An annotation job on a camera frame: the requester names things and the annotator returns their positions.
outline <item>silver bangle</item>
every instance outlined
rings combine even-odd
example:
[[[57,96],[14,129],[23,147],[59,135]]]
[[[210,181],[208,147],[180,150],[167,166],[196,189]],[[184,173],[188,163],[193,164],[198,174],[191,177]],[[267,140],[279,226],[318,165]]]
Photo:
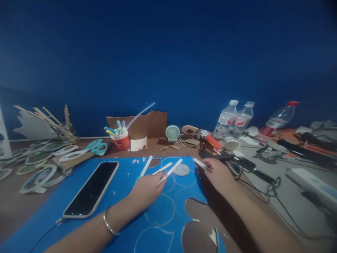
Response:
[[[103,220],[104,220],[105,227],[106,227],[106,229],[110,232],[110,234],[112,234],[113,236],[119,235],[120,233],[115,233],[115,232],[111,229],[111,227],[109,226],[109,223],[106,221],[105,212],[106,212],[108,209],[109,209],[109,208],[105,209],[105,210],[104,210],[104,213],[103,213]]]

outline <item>phone screen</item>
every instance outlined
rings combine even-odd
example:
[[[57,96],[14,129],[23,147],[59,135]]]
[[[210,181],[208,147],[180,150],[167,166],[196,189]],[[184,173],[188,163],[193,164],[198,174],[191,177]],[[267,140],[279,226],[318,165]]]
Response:
[[[88,215],[117,167],[117,162],[103,162],[64,212],[64,215]]]

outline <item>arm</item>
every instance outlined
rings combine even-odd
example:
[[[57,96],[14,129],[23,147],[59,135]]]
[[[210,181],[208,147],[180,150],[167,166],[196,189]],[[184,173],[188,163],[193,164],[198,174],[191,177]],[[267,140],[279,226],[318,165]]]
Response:
[[[202,162],[211,168],[210,171],[205,169],[206,176],[240,216],[261,252],[304,252],[294,238],[264,215],[260,208],[241,192],[229,169],[222,162],[213,158],[203,159]]]
[[[163,173],[158,172],[140,178],[126,198],[106,211],[106,220],[115,233],[153,204],[166,184],[164,180],[158,185],[162,177]],[[105,227],[103,213],[100,213],[45,252],[101,252],[112,238]]]

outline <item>mini fan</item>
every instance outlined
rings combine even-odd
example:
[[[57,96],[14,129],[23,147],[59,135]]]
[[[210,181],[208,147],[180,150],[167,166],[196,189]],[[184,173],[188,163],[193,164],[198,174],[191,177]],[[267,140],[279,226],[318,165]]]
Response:
[[[179,137],[180,130],[178,127],[171,125],[166,128],[165,134],[169,142],[176,142]]]

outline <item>plastic bottle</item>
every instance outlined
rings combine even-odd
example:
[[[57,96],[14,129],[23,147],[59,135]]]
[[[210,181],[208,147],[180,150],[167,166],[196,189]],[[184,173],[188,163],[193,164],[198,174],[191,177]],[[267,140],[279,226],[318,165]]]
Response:
[[[239,101],[231,100],[229,106],[222,110],[218,123],[214,129],[213,137],[215,139],[221,140],[222,136],[228,133],[233,119],[236,116],[236,105]]]
[[[297,101],[289,101],[286,106],[274,112],[264,127],[259,131],[257,137],[263,141],[268,141],[271,137],[274,137],[277,131],[292,119],[295,114],[295,107],[298,105],[299,102]]]
[[[229,133],[233,135],[235,138],[240,138],[243,131],[247,128],[250,120],[254,116],[253,113],[253,106],[254,102],[247,101],[245,106],[238,111],[236,114],[233,123],[231,125],[231,128],[229,130]]]

